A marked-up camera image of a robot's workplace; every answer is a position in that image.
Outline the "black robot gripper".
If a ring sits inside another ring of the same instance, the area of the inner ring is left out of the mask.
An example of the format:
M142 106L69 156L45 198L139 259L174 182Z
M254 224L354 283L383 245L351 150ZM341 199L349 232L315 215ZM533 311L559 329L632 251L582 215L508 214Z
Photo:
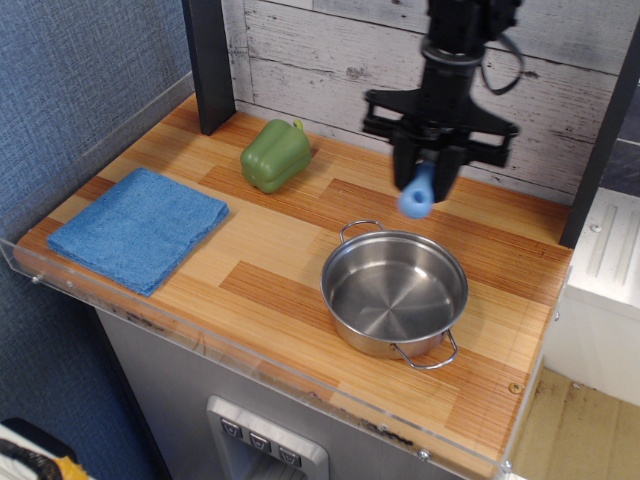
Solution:
M480 62L428 59L419 88L365 93L363 130L392 144L394 182L400 191L413 181L423 152L437 154L432 180L436 203L447 198L466 152L473 161L506 164L518 128L472 99Z

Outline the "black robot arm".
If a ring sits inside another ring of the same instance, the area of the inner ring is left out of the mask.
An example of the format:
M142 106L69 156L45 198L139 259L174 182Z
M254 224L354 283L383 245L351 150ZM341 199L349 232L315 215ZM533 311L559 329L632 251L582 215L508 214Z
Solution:
M485 72L486 45L497 41L518 60L506 36L516 25L517 1L430 1L425 59L415 90L369 90L366 133L393 147L393 174L405 203L444 201L461 167L480 162L503 167L518 127L478 106L471 96Z

